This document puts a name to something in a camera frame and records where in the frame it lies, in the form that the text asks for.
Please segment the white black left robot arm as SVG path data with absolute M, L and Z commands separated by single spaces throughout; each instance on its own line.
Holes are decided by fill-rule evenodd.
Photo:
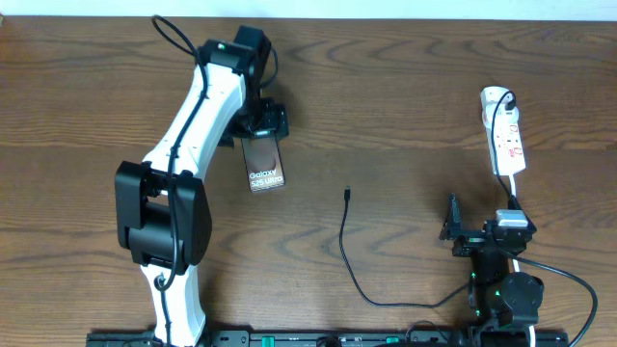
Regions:
M 274 53 L 262 30 L 240 26 L 232 41 L 183 49 L 195 62 L 184 102 L 145 158 L 115 175 L 119 243 L 148 280 L 160 346 L 196 346 L 206 327 L 198 266 L 212 233 L 204 181 L 216 149 L 288 134 L 284 106 L 261 94 Z

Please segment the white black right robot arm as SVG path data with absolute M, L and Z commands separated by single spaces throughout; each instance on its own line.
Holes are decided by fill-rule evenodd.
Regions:
M 466 229 L 456 196 L 449 197 L 440 238 L 453 242 L 454 256 L 471 261 L 469 306 L 476 311 L 477 323 L 468 328 L 468 336 L 473 345 L 496 345 L 509 336 L 518 345 L 530 341 L 529 328 L 538 323 L 544 284 L 511 270 L 510 262 L 526 250 L 535 232 L 514 198 L 482 228 Z

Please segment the white power strip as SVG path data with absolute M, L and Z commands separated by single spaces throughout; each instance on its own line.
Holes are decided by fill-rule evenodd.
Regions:
M 489 86 L 480 93 L 480 101 L 493 173 L 510 176 L 523 171 L 520 111 L 515 95 L 504 87 Z

